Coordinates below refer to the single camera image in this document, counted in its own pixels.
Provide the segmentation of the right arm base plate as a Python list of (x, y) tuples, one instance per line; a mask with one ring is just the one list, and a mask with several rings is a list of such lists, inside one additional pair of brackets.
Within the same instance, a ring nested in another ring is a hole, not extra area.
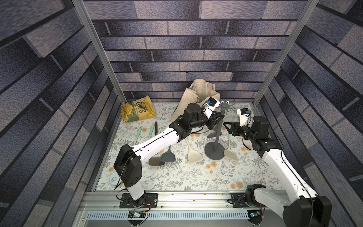
[(231, 198), (227, 200), (234, 208), (248, 208), (245, 193), (231, 193)]

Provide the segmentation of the grey utensil rack stand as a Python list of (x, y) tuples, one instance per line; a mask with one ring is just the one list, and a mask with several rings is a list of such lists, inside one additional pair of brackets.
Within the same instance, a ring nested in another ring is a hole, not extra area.
[[(220, 103), (219, 108), (221, 109), (221, 113), (225, 115), (226, 110), (232, 109), (231, 107), (233, 105), (234, 104)], [(208, 138), (212, 137), (216, 138), (214, 142), (207, 143), (204, 148), (205, 154), (209, 159), (221, 160), (225, 156), (224, 155), (225, 148), (221, 143), (218, 142), (219, 137), (222, 135), (221, 132), (222, 125), (223, 125), (223, 120), (219, 121), (218, 124), (213, 128), (214, 132), (207, 136)]]

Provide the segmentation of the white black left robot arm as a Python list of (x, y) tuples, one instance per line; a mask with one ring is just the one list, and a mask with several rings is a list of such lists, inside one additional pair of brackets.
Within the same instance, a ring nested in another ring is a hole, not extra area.
[(158, 135), (138, 145), (125, 144), (121, 147), (113, 167), (134, 203), (141, 204), (145, 200), (146, 192), (140, 181), (145, 162), (188, 136), (201, 134), (200, 131), (193, 132), (194, 128), (202, 129), (206, 126), (209, 130), (213, 129), (224, 118), (223, 114), (215, 110), (219, 105), (220, 101), (212, 97), (202, 106), (190, 103), (183, 114)]

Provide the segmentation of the mint handle cream spoon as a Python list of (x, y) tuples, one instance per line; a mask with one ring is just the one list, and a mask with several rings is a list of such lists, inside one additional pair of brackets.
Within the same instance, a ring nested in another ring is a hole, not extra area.
[(135, 146), (135, 145), (137, 144), (137, 141), (138, 141), (139, 136), (140, 136), (140, 134), (141, 134), (141, 132), (142, 132), (142, 129), (143, 129), (143, 127), (140, 127), (140, 128), (138, 129), (138, 132), (137, 132), (136, 138), (135, 138), (135, 140), (134, 140), (133, 146)]

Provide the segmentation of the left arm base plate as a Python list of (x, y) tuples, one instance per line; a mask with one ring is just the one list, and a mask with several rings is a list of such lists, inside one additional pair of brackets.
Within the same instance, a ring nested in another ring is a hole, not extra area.
[(130, 194), (123, 194), (121, 196), (119, 207), (122, 209), (136, 209), (143, 205), (142, 208), (156, 208), (158, 203), (157, 193), (145, 193), (139, 199), (134, 200)]

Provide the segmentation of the wooden handle white utensil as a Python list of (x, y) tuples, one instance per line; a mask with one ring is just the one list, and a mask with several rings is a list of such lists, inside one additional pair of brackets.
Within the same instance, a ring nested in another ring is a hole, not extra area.
[(189, 139), (185, 139), (188, 146), (188, 160), (190, 163), (197, 163), (203, 160), (203, 156), (191, 147)]

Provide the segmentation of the mint handle cream slotted turner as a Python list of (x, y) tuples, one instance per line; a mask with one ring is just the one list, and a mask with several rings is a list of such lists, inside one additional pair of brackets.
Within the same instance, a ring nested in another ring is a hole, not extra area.
[(231, 135), (228, 135), (228, 148), (224, 150), (224, 155), (226, 158), (231, 159), (233, 161), (238, 161), (238, 157), (231, 150)]

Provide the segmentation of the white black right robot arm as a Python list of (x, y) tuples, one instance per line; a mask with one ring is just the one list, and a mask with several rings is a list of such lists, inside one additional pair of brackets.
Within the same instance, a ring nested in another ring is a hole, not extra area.
[(274, 194), (261, 184), (247, 186), (245, 203), (250, 207), (263, 205), (280, 216), (287, 227), (327, 227), (330, 223), (332, 203), (320, 196), (292, 167), (278, 142), (269, 137), (267, 118), (255, 116), (252, 125), (247, 122), (225, 122), (228, 133), (241, 136), (252, 144), (260, 158), (278, 177), (289, 197), (288, 200)]

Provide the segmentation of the mint handle cream spatula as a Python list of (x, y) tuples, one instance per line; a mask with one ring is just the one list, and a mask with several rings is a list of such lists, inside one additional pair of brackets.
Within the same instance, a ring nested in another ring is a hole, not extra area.
[(154, 133), (154, 128), (155, 128), (155, 125), (152, 124), (150, 130), (149, 130), (149, 134), (148, 134), (148, 140), (150, 140), (151, 136), (153, 135)]

